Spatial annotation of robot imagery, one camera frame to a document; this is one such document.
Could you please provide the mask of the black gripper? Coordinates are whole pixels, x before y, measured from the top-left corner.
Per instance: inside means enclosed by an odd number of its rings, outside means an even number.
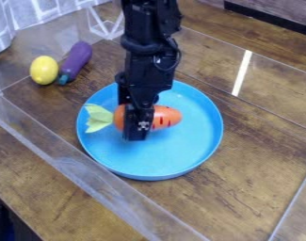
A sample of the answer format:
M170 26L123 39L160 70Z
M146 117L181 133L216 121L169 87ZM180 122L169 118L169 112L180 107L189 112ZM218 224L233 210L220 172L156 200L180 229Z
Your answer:
M180 50L153 55L126 52L125 69L115 75L119 104L126 104L122 137L129 141L146 140L154 120L153 105L161 92L172 89Z

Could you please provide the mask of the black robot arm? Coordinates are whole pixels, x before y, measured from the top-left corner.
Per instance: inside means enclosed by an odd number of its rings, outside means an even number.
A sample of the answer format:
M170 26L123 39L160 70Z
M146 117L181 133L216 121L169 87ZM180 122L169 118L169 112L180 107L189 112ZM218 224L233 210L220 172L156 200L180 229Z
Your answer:
M115 81L125 105L122 137L136 141L146 139L160 93L173 87L182 51L172 35L181 30L184 15L177 0L121 0L121 8L126 58Z

